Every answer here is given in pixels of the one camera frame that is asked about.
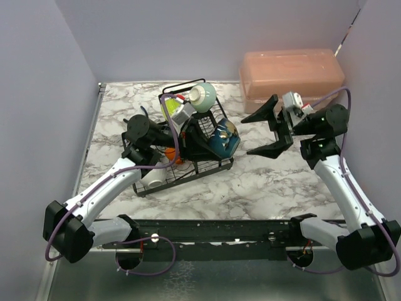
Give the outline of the black wire dish rack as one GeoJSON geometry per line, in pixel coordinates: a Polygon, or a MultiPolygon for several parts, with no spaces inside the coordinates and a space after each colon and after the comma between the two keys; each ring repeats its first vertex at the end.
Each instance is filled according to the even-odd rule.
{"type": "Polygon", "coordinates": [[[146,112],[124,121],[124,157],[140,165],[174,162],[163,169],[143,171],[142,181],[133,184],[137,196],[145,197],[232,167],[240,138],[211,83],[200,78],[166,87],[159,102],[168,108],[162,113],[174,123],[177,145],[167,121],[156,123],[146,112]]]}

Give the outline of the black rimmed bowl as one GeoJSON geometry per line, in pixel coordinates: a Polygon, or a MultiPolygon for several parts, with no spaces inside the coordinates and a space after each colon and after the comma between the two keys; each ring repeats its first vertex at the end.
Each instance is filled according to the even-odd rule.
{"type": "Polygon", "coordinates": [[[222,159],[228,159],[233,156],[240,141],[236,126],[223,118],[209,137],[208,146],[222,159]]]}

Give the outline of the orange bowl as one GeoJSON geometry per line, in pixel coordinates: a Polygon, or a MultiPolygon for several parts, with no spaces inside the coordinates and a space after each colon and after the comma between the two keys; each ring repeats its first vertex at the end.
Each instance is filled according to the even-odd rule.
{"type": "Polygon", "coordinates": [[[165,154],[166,158],[168,158],[168,160],[170,160],[170,161],[177,156],[175,163],[178,165],[183,164],[183,161],[182,161],[180,155],[179,154],[176,155],[176,151],[174,148],[171,148],[171,147],[166,148],[164,150],[164,154],[165,154]]]}

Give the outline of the white square bowl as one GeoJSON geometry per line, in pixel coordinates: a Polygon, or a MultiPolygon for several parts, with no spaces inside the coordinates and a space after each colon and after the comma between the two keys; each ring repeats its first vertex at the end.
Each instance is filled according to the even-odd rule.
{"type": "Polygon", "coordinates": [[[185,102],[185,98],[181,95],[176,97],[165,97],[164,104],[167,109],[167,113],[172,116],[173,113],[185,102]]]}

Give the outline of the pale teal bowl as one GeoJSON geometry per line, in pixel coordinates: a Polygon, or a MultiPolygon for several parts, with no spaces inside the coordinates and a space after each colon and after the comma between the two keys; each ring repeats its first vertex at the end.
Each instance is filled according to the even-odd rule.
{"type": "Polygon", "coordinates": [[[198,83],[189,91],[189,102],[199,113],[207,112],[216,102],[217,92],[210,83],[198,83]]]}

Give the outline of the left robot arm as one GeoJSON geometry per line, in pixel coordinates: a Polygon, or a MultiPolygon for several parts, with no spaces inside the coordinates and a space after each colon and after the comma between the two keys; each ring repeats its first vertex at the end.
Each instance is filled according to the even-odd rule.
{"type": "Polygon", "coordinates": [[[140,183],[155,189],[163,185],[167,169],[178,159],[219,161],[194,118],[177,131],[174,121],[158,124],[146,115],[126,120],[123,152],[101,178],[75,197],[45,209],[43,238],[47,249],[55,248],[70,263],[80,261],[91,248],[118,241],[124,247],[137,243],[133,221],[123,215],[97,222],[96,217],[126,188],[140,183]]]}

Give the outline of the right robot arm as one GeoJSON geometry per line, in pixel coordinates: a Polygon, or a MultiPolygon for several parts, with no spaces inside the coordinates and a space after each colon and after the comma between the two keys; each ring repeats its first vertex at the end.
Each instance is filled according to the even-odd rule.
{"type": "Polygon", "coordinates": [[[396,275],[400,271],[396,249],[400,225],[389,221],[370,202],[336,142],[339,135],[346,136],[350,108],[334,104],[314,110],[294,92],[283,95],[278,113],[274,111],[277,104],[278,96],[272,95],[262,107],[242,119],[244,124],[267,121],[276,138],[272,144],[252,149],[248,154],[276,159],[292,146],[295,136],[305,136],[300,142],[301,156],[325,183],[346,224],[342,228],[314,214],[296,216],[289,222],[289,241],[294,245],[316,241],[333,250],[348,270],[368,268],[394,258],[395,270],[389,275],[396,275]]]}

